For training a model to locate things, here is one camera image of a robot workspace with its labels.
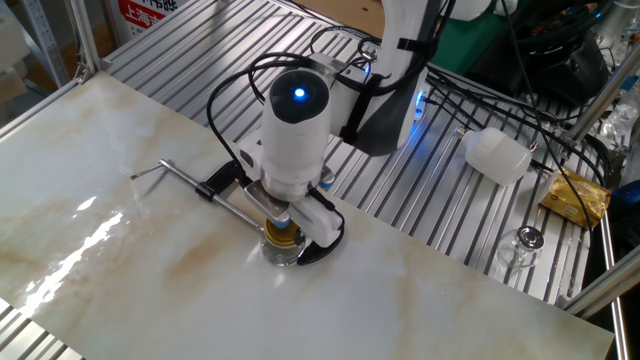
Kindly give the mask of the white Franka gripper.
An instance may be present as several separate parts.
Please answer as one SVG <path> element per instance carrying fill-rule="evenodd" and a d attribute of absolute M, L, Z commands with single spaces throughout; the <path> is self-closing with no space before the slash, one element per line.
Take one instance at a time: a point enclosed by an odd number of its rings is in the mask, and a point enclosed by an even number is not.
<path fill-rule="evenodd" d="M 342 234 L 343 220 L 335 206 L 326 207 L 325 198 L 312 196 L 307 185 L 300 199 L 282 200 L 267 191 L 267 181 L 260 163 L 262 145 L 258 137 L 247 137 L 237 145 L 237 155 L 249 184 L 244 186 L 246 197 L 274 224 L 277 229 L 296 224 L 296 241 L 314 242 L 320 248 L 329 248 Z"/>

